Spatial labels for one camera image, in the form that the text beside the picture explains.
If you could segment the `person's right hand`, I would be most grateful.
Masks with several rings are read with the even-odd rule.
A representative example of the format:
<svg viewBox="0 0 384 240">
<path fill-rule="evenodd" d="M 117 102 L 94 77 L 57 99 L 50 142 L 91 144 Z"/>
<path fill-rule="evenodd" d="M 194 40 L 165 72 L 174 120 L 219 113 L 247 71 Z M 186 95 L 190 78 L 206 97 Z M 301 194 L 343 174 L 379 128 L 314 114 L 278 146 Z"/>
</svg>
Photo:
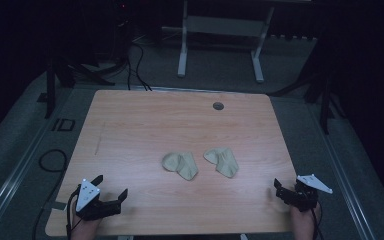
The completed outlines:
<svg viewBox="0 0 384 240">
<path fill-rule="evenodd" d="M 291 229 L 294 240 L 314 240 L 316 225 L 321 219 L 320 204 L 312 210 L 301 212 L 297 207 L 290 207 Z"/>
</svg>

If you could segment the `beige sock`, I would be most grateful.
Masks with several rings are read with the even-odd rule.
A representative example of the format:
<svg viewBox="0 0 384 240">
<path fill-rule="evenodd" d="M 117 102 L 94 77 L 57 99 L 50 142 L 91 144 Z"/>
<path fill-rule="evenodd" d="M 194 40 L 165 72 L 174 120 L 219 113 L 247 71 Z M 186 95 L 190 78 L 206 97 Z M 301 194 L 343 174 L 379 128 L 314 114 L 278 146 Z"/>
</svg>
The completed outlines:
<svg viewBox="0 0 384 240">
<path fill-rule="evenodd" d="M 167 171 L 176 172 L 183 179 L 191 181 L 199 172 L 191 152 L 171 152 L 162 159 Z"/>
<path fill-rule="evenodd" d="M 216 166 L 216 170 L 227 178 L 233 178 L 239 170 L 239 165 L 230 148 L 217 147 L 204 153 L 204 158 Z"/>
</svg>

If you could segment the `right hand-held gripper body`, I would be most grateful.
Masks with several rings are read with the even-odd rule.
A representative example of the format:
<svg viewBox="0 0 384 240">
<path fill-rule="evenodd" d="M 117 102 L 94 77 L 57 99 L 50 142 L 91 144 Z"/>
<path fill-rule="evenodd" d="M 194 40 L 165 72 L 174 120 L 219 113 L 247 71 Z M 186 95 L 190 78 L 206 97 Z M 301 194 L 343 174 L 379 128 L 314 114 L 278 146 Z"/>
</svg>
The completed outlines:
<svg viewBox="0 0 384 240">
<path fill-rule="evenodd" d="M 332 194 L 333 190 L 314 174 L 298 175 L 294 190 L 279 184 L 279 198 L 287 205 L 296 207 L 300 212 L 311 210 L 317 206 L 318 192 Z"/>
</svg>

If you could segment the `white metal desk frame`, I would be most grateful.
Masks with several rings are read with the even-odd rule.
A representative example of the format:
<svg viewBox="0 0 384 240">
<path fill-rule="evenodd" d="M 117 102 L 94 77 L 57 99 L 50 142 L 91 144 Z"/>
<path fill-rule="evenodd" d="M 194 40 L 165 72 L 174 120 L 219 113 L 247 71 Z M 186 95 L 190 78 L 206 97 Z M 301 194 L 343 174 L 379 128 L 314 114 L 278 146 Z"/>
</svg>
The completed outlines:
<svg viewBox="0 0 384 240">
<path fill-rule="evenodd" d="M 187 70 L 188 59 L 188 34 L 205 33 L 225 36 L 241 36 L 257 38 L 257 45 L 250 51 L 255 81 L 264 81 L 263 69 L 260 63 L 260 55 L 264 42 L 268 36 L 268 30 L 277 4 L 310 3 L 310 0 L 262 0 L 267 7 L 263 9 L 262 20 L 248 20 L 239 18 L 223 18 L 191 15 L 188 13 L 188 4 L 191 0 L 182 0 L 182 27 L 181 27 L 181 49 L 178 62 L 177 76 L 184 77 Z"/>
</svg>

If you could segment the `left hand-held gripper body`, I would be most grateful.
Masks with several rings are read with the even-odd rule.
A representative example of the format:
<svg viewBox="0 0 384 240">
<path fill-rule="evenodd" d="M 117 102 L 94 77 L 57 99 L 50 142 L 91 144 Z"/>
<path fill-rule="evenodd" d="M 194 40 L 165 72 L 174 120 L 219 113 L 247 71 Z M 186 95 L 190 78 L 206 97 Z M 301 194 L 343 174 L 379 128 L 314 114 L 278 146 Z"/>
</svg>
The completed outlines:
<svg viewBox="0 0 384 240">
<path fill-rule="evenodd" d="M 92 185 L 87 179 L 80 184 L 75 214 L 82 220 L 93 221 L 121 213 L 118 200 L 103 202 L 99 199 L 101 190 L 98 186 Z"/>
</svg>

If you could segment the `black tripod stand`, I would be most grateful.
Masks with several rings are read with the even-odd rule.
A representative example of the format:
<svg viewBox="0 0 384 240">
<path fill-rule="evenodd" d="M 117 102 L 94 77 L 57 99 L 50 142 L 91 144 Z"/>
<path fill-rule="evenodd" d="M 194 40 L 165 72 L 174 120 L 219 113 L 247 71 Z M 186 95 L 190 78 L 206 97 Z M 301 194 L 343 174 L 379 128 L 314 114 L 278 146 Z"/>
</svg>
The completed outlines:
<svg viewBox="0 0 384 240">
<path fill-rule="evenodd" d="M 306 103 L 315 103 L 321 99 L 319 124 L 323 132 L 328 135 L 332 83 L 337 73 L 337 65 L 336 53 L 313 51 L 301 69 L 298 79 L 280 90 L 268 93 L 268 96 L 280 97 L 307 85 L 304 100 Z"/>
<path fill-rule="evenodd" d="M 39 102 L 46 103 L 45 118 L 49 119 L 56 106 L 56 80 L 60 81 L 63 87 L 73 87 L 75 79 L 73 72 L 77 71 L 88 79 L 100 85 L 114 86 L 114 83 L 101 78 L 97 73 L 84 67 L 67 56 L 54 56 L 47 59 L 46 70 L 46 92 L 42 93 L 38 99 Z"/>
</svg>

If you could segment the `person's left hand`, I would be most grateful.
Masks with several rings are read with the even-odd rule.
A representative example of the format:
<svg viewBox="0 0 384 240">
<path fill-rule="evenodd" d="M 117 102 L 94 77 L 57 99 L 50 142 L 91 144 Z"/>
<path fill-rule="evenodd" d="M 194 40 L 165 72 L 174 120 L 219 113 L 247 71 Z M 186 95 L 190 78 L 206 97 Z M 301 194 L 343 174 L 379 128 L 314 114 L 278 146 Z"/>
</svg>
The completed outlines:
<svg viewBox="0 0 384 240">
<path fill-rule="evenodd" d="M 95 240 L 102 220 L 83 221 L 77 215 L 73 216 L 71 240 Z"/>
</svg>

